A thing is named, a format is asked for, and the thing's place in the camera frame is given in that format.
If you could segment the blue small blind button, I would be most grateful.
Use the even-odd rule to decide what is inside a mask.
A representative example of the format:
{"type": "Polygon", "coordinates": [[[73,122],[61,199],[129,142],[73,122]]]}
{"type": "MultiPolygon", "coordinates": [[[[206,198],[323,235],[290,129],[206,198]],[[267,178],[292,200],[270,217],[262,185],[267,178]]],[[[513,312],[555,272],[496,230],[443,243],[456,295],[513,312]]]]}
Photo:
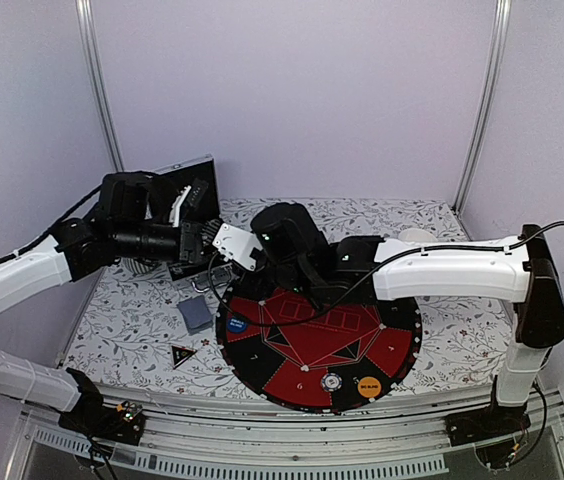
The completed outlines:
{"type": "Polygon", "coordinates": [[[239,318],[230,316],[226,321],[226,329],[232,334],[241,334],[248,329],[248,324],[239,318]]]}

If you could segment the poker chip stack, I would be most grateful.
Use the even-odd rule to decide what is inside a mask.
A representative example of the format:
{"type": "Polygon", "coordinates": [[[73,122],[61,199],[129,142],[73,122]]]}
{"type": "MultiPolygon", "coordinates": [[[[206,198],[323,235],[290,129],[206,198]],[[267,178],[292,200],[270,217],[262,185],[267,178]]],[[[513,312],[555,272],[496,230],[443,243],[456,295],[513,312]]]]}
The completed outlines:
{"type": "Polygon", "coordinates": [[[343,379],[334,372],[327,372],[320,380],[321,388],[327,393],[333,393],[340,390],[343,386],[343,379]]]}

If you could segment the orange big blind button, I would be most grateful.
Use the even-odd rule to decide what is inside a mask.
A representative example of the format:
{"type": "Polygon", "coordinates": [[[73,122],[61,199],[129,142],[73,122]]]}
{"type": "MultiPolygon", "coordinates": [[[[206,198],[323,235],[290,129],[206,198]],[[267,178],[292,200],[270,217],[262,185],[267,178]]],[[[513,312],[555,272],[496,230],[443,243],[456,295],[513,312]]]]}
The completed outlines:
{"type": "Polygon", "coordinates": [[[366,376],[358,381],[357,390],[364,398],[376,398],[382,392],[382,384],[377,378],[366,376]]]}

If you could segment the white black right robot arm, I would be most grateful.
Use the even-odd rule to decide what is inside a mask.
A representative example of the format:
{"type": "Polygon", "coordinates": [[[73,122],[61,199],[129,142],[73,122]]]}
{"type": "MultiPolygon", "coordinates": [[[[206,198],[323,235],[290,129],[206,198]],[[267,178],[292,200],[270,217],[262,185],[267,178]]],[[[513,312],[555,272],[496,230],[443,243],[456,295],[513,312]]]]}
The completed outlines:
{"type": "Polygon", "coordinates": [[[484,242],[355,236],[332,245],[304,205],[283,202],[260,211],[250,228],[274,283],[322,308],[427,295],[511,303],[513,338],[494,381],[494,402],[479,415],[486,435],[499,436],[516,422],[546,354],[564,340],[561,285],[537,225],[484,242]]]}

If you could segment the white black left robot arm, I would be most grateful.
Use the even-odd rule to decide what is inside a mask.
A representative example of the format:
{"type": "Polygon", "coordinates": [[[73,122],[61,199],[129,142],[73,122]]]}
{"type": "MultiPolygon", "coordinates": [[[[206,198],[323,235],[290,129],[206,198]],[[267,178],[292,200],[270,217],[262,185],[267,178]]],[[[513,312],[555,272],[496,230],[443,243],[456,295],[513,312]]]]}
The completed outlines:
{"type": "MultiPolygon", "coordinates": [[[[0,258],[0,314],[122,259],[197,272],[208,262],[219,225],[209,164],[200,173],[107,174],[37,238],[0,258]]],[[[84,373],[44,367],[2,350],[0,395],[71,412],[90,434],[103,433],[111,423],[99,390],[84,373]]]]}

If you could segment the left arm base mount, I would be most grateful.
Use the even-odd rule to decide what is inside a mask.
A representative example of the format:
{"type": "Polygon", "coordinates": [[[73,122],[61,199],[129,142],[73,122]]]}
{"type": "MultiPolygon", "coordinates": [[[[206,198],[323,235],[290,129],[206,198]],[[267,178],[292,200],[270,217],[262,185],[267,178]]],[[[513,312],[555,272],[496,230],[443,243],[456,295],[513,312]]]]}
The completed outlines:
{"type": "Polygon", "coordinates": [[[76,381],[80,396],[70,411],[60,412],[58,425],[88,438],[138,446],[146,423],[143,406],[130,400],[107,406],[101,392],[83,372],[72,368],[67,372],[76,381]]]}

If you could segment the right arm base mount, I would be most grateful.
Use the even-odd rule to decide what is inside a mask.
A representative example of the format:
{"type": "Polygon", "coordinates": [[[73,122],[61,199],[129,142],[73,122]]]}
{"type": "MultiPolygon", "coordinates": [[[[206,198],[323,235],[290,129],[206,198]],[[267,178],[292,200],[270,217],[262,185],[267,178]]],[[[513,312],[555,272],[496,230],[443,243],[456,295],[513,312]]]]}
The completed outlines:
{"type": "Polygon", "coordinates": [[[444,418],[452,446],[484,442],[475,450],[478,461],[492,470],[509,467],[526,440],[530,420],[527,404],[504,407],[492,398],[486,407],[444,418]]]}

